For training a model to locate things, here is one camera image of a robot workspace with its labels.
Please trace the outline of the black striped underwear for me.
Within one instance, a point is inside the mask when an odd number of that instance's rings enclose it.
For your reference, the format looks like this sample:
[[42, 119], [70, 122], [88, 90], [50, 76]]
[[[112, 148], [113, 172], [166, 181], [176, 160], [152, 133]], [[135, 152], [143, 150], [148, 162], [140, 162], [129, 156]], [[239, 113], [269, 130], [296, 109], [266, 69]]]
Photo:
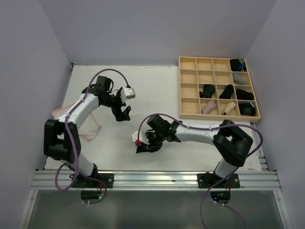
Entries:
[[215, 93], [215, 87], [212, 84], [205, 84], [203, 90], [199, 92], [200, 98], [212, 98]]

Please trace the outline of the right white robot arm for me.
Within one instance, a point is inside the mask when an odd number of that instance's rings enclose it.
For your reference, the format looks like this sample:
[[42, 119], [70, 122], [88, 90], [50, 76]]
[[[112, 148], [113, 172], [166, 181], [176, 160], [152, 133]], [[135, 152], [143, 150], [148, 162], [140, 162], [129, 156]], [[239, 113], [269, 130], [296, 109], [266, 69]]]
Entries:
[[229, 173], [244, 165], [253, 144], [253, 139], [230, 120], [211, 127], [187, 126], [181, 121], [173, 120], [169, 123], [160, 115], [154, 115], [148, 119], [147, 125], [151, 128], [145, 133], [148, 143], [141, 142], [137, 146], [138, 153], [156, 152], [161, 149], [164, 141], [215, 146], [222, 156], [212, 176], [217, 187], [224, 187], [229, 182]]

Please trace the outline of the black garment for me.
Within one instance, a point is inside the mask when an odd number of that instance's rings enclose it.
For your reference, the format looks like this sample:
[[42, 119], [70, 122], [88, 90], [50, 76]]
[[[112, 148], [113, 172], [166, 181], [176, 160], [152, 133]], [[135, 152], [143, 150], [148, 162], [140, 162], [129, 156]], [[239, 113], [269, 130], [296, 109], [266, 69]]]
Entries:
[[146, 153], [146, 152], [153, 153], [153, 152], [157, 152], [161, 148], [162, 145], [148, 145], [145, 143], [141, 143], [139, 146], [137, 146], [136, 153]]

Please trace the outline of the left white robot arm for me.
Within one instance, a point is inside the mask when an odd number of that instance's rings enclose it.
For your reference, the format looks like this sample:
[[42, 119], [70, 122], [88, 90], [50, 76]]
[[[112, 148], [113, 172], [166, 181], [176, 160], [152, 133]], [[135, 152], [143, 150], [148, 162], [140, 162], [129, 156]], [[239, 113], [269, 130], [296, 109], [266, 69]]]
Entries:
[[128, 85], [112, 94], [112, 86], [112, 79], [98, 76], [96, 83], [85, 88], [67, 112], [47, 120], [44, 126], [45, 156], [77, 170], [88, 187], [98, 184], [99, 175], [96, 165], [81, 153], [79, 128], [99, 106], [110, 108], [117, 122], [130, 120], [131, 107], [126, 105], [126, 101], [135, 98], [135, 90]]

